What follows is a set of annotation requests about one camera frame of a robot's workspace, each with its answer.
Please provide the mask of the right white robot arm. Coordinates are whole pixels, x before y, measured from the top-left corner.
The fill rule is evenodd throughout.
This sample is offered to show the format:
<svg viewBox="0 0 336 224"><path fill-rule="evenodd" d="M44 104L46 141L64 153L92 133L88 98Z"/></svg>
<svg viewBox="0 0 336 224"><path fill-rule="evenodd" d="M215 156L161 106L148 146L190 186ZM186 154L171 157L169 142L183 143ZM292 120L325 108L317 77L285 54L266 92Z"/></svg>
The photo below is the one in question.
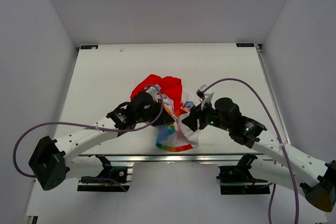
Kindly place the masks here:
<svg viewBox="0 0 336 224"><path fill-rule="evenodd" d="M260 152L283 167L253 160L237 168L238 177L247 182L255 175L284 187L292 187L289 169L296 177L299 193L314 207L331 212L335 205L335 161L316 159L289 144L281 144L264 125L243 116L230 98L220 98L214 105L206 102L191 109L182 120L192 131L208 125L226 130L232 140Z"/></svg>

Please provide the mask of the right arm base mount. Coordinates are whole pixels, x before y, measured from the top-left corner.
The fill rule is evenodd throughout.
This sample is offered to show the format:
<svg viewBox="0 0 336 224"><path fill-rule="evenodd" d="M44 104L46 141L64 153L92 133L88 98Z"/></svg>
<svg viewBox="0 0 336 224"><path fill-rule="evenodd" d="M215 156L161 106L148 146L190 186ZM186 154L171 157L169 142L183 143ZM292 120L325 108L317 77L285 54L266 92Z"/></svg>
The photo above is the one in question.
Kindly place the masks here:
<svg viewBox="0 0 336 224"><path fill-rule="evenodd" d="M216 176L221 195L269 195L271 183L254 178L249 170L256 155L244 154L236 165L219 166Z"/></svg>

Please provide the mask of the colourful children's zip jacket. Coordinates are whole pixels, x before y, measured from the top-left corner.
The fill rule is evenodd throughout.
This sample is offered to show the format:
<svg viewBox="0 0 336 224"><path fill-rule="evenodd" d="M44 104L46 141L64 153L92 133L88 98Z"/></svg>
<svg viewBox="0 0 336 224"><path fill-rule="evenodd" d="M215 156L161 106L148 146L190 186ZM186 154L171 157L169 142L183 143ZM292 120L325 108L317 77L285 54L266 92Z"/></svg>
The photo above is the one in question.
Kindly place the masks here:
<svg viewBox="0 0 336 224"><path fill-rule="evenodd" d="M141 91L146 91L148 84L160 88L165 111L174 119L173 124L157 126L156 147L168 152L183 152L199 145L198 131L190 130L182 123L189 116L191 108L201 103L200 98L184 90L182 80L176 77L160 77L151 74L132 91L134 98Z"/></svg>

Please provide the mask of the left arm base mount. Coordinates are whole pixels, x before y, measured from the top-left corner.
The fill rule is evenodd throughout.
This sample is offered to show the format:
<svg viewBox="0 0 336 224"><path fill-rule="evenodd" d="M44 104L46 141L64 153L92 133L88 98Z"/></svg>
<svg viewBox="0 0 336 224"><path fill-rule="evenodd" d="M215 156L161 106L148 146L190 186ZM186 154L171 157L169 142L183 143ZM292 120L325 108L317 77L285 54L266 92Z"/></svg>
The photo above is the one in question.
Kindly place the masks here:
<svg viewBox="0 0 336 224"><path fill-rule="evenodd" d="M98 159L99 174L80 177L77 191L126 193L129 190L133 165L112 164L101 154L89 157Z"/></svg>

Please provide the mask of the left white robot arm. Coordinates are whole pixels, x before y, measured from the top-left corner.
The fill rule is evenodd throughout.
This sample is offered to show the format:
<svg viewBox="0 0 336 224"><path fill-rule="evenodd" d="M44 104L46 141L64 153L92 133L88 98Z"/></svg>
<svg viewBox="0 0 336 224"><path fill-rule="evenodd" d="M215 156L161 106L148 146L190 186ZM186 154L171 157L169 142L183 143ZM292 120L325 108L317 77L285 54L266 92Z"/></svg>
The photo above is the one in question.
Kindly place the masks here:
<svg viewBox="0 0 336 224"><path fill-rule="evenodd" d="M91 176L104 182L111 168L102 155L81 157L85 151L128 132L135 132L139 123L161 126L174 122L162 99L141 91L129 102L123 102L94 125L58 139L41 138L28 162L45 191L59 186L65 179Z"/></svg>

